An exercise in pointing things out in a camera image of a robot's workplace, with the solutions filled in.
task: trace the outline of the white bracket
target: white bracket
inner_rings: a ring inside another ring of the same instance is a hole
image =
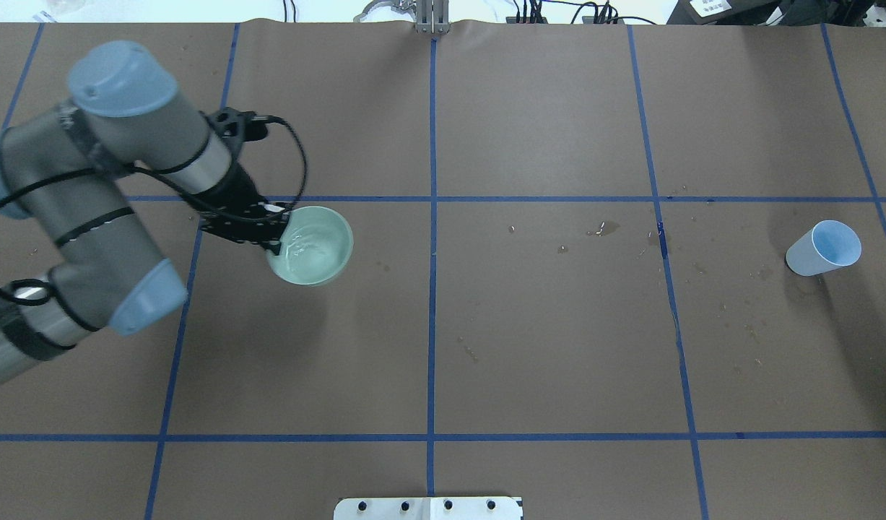
[[[417,0],[418,33],[449,33],[449,0]]]
[[[334,520],[523,520],[523,499],[440,497],[344,499]]]

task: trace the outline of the water in bowl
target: water in bowl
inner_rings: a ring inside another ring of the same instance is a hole
[[[283,241],[288,270],[300,279],[321,280],[343,262],[343,237],[336,228],[317,224],[299,227]]]

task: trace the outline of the white label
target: white label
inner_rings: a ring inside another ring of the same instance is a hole
[[[727,0],[690,0],[690,6],[693,6],[701,17],[710,17],[731,9]]]

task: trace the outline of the white paper cup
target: white paper cup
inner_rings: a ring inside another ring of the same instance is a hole
[[[803,277],[852,266],[863,250],[856,231],[836,220],[815,224],[786,252],[786,264]]]

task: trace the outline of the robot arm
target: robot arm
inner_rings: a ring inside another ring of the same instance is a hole
[[[0,133],[1,213],[36,217],[66,260],[0,287],[0,384],[105,326],[138,332],[186,299],[116,186],[136,160],[201,211],[208,233],[278,254],[287,226],[288,210],[268,204],[237,161],[242,142],[281,119],[230,108],[205,118],[133,42],[93,49],[67,83],[56,109]]]

